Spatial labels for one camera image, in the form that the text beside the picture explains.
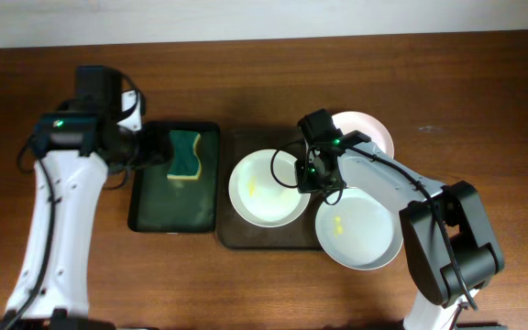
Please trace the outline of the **white plate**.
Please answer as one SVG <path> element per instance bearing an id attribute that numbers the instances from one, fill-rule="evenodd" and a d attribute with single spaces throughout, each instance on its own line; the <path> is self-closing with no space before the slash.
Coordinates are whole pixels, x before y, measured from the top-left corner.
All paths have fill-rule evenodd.
<path id="1" fill-rule="evenodd" d="M 228 194 L 235 211 L 254 226 L 273 228 L 286 226 L 302 215 L 311 194 L 296 188 L 296 158 L 275 149 L 254 151 L 233 168 Z"/>

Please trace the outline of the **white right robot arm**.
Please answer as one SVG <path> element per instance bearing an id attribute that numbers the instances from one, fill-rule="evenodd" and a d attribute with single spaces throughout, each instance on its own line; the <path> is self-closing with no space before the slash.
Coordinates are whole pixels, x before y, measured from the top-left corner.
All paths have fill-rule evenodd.
<path id="1" fill-rule="evenodd" d="M 315 215 L 323 250 L 357 270 L 379 269 L 404 251 L 418 293 L 395 328 L 456 329 L 505 265 L 476 188 L 425 178 L 360 133 L 304 143 L 297 187 L 324 198 Z"/>

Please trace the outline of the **pink plate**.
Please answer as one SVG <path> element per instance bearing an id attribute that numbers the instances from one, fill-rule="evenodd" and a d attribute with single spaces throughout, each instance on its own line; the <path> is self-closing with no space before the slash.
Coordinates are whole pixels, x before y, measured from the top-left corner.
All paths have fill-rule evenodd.
<path id="1" fill-rule="evenodd" d="M 389 157 L 394 157 L 394 143 L 388 129 L 375 117 L 355 111 L 341 112 L 332 115 L 336 128 L 345 135 L 357 130 L 371 138 L 379 149 Z"/>

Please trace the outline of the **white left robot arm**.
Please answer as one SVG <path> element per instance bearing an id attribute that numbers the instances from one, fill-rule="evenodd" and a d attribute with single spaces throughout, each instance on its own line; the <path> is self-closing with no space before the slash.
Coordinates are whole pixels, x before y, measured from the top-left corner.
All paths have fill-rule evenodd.
<path id="1" fill-rule="evenodd" d="M 27 141 L 36 197 L 20 276 L 5 327 L 89 311 L 87 267 L 98 199 L 111 167 L 134 170 L 171 154 L 166 130 L 121 126 L 96 115 L 43 115 Z"/>

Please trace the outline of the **green and yellow sponge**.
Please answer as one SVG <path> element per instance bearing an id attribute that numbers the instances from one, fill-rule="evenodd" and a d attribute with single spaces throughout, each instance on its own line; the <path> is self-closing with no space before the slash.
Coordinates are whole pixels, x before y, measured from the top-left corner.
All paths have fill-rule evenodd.
<path id="1" fill-rule="evenodd" d="M 197 154 L 201 134 L 194 131 L 172 130 L 169 138 L 173 158 L 167 178 L 174 181 L 198 180 L 202 171 L 202 164 Z"/>

